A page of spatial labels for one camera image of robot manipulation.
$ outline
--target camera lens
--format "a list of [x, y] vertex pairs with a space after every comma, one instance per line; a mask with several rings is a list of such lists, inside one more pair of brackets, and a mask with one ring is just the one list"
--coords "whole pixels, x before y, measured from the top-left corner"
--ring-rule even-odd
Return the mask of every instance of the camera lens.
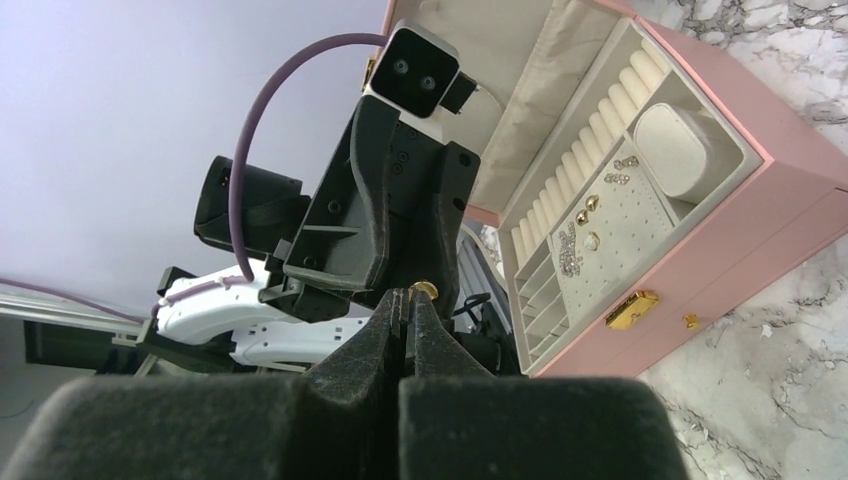
[[427, 76], [421, 79], [421, 88], [427, 90], [428, 92], [436, 88], [436, 81], [433, 80], [433, 77]]
[[409, 71], [409, 64], [406, 63], [406, 60], [400, 59], [395, 61], [394, 68], [398, 75], [405, 75]]

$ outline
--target pink jewelry box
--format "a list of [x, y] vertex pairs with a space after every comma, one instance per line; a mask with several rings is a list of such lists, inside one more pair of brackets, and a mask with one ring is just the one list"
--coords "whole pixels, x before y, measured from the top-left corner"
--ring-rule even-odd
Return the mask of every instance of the pink jewelry box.
[[[444, 132], [482, 153], [466, 214], [498, 227], [531, 376], [637, 375], [848, 233], [848, 159], [727, 53], [625, 0], [397, 0], [384, 32], [401, 18], [454, 45], [493, 97], [475, 94]], [[635, 140], [660, 103], [738, 148], [697, 204], [663, 193]]]

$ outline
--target jewelry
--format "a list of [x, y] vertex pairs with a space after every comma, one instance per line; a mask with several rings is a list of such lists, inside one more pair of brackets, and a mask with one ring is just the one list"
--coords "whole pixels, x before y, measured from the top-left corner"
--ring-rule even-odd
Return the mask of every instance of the jewelry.
[[580, 262], [583, 261], [583, 257], [577, 256], [574, 243], [576, 238], [577, 232], [574, 231], [574, 222], [568, 222], [567, 234], [563, 231], [559, 232], [559, 269], [568, 278], [575, 275], [580, 276]]
[[598, 209], [598, 202], [601, 200], [601, 197], [598, 195], [589, 195], [586, 198], [586, 210], [590, 212], [594, 212]]
[[624, 170], [627, 167], [638, 167], [639, 159], [631, 155], [624, 160], [616, 160], [612, 162], [612, 166], [615, 167], [616, 170]]
[[601, 246], [601, 237], [599, 237], [595, 232], [589, 232], [589, 235], [587, 235], [586, 239], [583, 240], [583, 246], [586, 247], [587, 250], [596, 252], [598, 247]]
[[630, 181], [630, 175], [624, 175], [623, 173], [608, 173], [604, 176], [604, 181], [607, 183], [627, 185], [627, 182]]
[[577, 216], [574, 217], [574, 221], [577, 222], [577, 225], [583, 226], [589, 223], [589, 212], [586, 210], [580, 210], [577, 212]]

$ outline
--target white marble table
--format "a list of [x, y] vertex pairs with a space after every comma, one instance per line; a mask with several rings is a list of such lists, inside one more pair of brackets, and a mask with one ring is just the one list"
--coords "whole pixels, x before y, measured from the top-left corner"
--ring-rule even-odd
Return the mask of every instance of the white marble table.
[[[727, 50], [848, 153], [848, 1], [678, 2], [633, 0]], [[693, 480], [848, 479], [846, 289], [848, 237], [641, 375]]]

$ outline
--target jewelry box lid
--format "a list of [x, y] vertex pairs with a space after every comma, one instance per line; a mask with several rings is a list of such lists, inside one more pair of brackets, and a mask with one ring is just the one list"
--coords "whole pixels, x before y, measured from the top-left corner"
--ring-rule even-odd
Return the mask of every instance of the jewelry box lid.
[[390, 0], [388, 34], [401, 19], [453, 45], [480, 85], [443, 140], [480, 154], [466, 214], [497, 225], [615, 24], [635, 17], [628, 0]]

